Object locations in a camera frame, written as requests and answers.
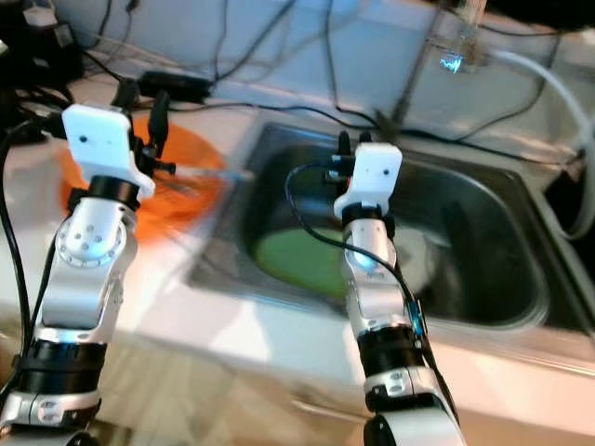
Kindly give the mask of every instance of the orange object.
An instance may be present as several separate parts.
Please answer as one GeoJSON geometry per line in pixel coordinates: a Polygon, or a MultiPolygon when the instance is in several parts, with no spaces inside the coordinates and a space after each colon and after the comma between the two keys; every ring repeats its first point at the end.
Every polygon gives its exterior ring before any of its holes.
{"type": "MultiPolygon", "coordinates": [[[[148,140],[147,118],[134,121],[135,134],[148,140]]],[[[163,161],[207,169],[224,169],[225,163],[215,148],[189,130],[169,125],[169,135],[164,147],[163,161]]],[[[72,188],[87,188],[79,166],[69,151],[59,153],[63,178],[60,200],[67,210],[72,188]]],[[[178,179],[167,172],[155,172],[156,189],[151,199],[143,200],[137,212],[139,226],[137,237],[141,242],[166,235],[172,230],[185,230],[192,222],[213,208],[225,187],[219,178],[197,177],[178,179]]]]}

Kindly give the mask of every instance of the white wall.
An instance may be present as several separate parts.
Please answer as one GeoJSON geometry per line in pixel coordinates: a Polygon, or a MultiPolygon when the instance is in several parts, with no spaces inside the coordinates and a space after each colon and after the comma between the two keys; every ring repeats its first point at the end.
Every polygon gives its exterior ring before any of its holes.
{"type": "MultiPolygon", "coordinates": [[[[230,31],[221,56],[237,59],[283,1],[231,0],[230,31]]],[[[96,31],[106,2],[58,0],[56,3],[59,14],[75,29],[96,31]]],[[[122,37],[126,24],[125,3],[126,0],[114,1],[112,19],[106,32],[111,38],[122,37]]],[[[134,13],[129,42],[183,63],[208,62],[220,33],[221,3],[222,0],[141,0],[134,13]]],[[[341,20],[361,2],[337,0],[335,3],[336,20],[341,20]]],[[[332,37],[340,97],[346,105],[388,112],[403,90],[432,10],[421,3],[406,0],[369,0],[369,3],[370,7],[359,19],[335,32],[332,37]]],[[[289,26],[289,47],[304,36],[322,29],[322,9],[325,5],[326,0],[297,2],[290,22],[286,23],[289,26]]],[[[447,20],[443,27],[452,28],[453,23],[447,20]]],[[[509,22],[501,21],[498,25],[510,26],[509,22]]],[[[254,60],[266,61],[274,57],[284,26],[279,26],[271,35],[254,60]]],[[[519,39],[484,33],[483,40],[490,45],[512,48],[537,58],[544,58],[551,45],[550,37],[519,39]]],[[[406,121],[408,126],[421,126],[447,136],[460,135],[477,123],[516,109],[534,94],[535,79],[522,70],[490,64],[475,74],[452,75],[438,68],[438,56],[434,51],[432,60],[422,73],[406,121]]],[[[579,44],[576,39],[567,38],[556,64],[556,70],[564,74],[567,82],[591,109],[595,106],[595,86],[591,82],[594,72],[590,66],[595,58],[592,56],[592,49],[579,44]],[[580,70],[576,68],[576,62],[583,65],[580,70]]],[[[202,72],[210,73],[210,65],[203,66],[202,72]]],[[[250,78],[260,72],[262,68],[246,67],[237,73],[234,80],[250,78]]],[[[322,42],[318,40],[296,54],[258,86],[284,93],[299,92],[302,96],[315,96],[319,100],[328,98],[322,42]]],[[[225,96],[225,88],[218,93],[225,96]]],[[[572,123],[565,118],[566,114],[555,96],[547,93],[539,106],[520,120],[494,126],[483,134],[484,137],[476,140],[513,151],[518,151],[523,145],[526,151],[556,151],[560,148],[557,145],[559,139],[568,139],[574,132],[572,123]],[[545,140],[548,144],[536,143],[536,139],[545,140]]]]}

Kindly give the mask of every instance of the black device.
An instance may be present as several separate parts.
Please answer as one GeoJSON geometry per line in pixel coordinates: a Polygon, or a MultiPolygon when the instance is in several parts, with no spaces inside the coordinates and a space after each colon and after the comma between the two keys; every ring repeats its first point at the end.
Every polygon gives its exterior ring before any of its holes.
{"type": "Polygon", "coordinates": [[[155,98],[165,91],[172,100],[202,104],[211,96],[212,82],[170,72],[145,72],[139,79],[140,94],[155,98]]]}
{"type": "Polygon", "coordinates": [[[63,85],[79,79],[85,71],[80,49],[68,23],[45,27],[29,26],[24,48],[31,57],[32,78],[40,85],[63,85]]]}

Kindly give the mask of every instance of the white cable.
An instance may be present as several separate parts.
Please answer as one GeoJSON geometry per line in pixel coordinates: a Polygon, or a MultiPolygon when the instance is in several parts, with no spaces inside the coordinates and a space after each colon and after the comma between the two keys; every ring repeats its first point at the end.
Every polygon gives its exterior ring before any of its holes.
{"type": "Polygon", "coordinates": [[[585,191],[575,223],[568,231],[563,230],[562,227],[560,227],[560,231],[569,240],[579,239],[588,232],[591,226],[593,226],[593,222],[595,222],[595,139],[593,138],[593,124],[575,95],[550,70],[532,59],[510,51],[494,49],[490,51],[490,54],[496,59],[521,65],[543,77],[564,99],[568,110],[573,115],[573,118],[575,118],[579,129],[580,141],[586,151],[585,191]]]}

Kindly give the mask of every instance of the stainless steel sink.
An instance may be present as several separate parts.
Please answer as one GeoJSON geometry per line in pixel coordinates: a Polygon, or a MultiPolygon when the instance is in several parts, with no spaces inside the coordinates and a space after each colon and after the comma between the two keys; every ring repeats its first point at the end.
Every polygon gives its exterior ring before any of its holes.
{"type": "MultiPolygon", "coordinates": [[[[545,324],[578,330],[579,296],[521,179],[402,149],[391,212],[397,233],[415,229],[432,252],[428,278],[416,293],[430,318],[499,329],[545,324]]],[[[246,166],[257,180],[235,188],[190,282],[279,305],[344,313],[340,300],[272,277],[254,258],[263,238],[297,226],[284,198],[288,171],[326,161],[335,150],[334,135],[267,125],[246,166]]],[[[335,188],[324,185],[318,173],[297,179],[294,193],[312,225],[338,228],[331,216],[335,188]]]]}

